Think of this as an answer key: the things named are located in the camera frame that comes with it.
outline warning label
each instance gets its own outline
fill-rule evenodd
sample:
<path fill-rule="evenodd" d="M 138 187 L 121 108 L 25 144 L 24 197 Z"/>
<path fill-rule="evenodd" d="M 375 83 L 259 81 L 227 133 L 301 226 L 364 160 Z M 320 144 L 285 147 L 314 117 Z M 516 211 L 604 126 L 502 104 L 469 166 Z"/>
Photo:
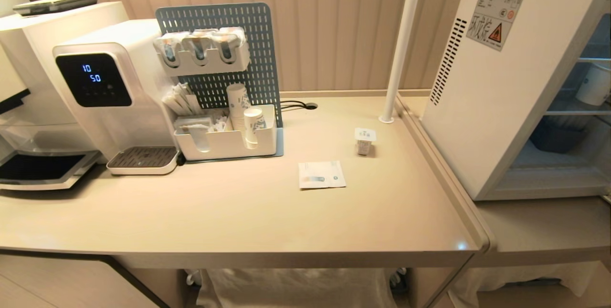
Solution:
<path fill-rule="evenodd" d="M 478 0 L 467 37 L 501 51 L 522 0 Z"/>

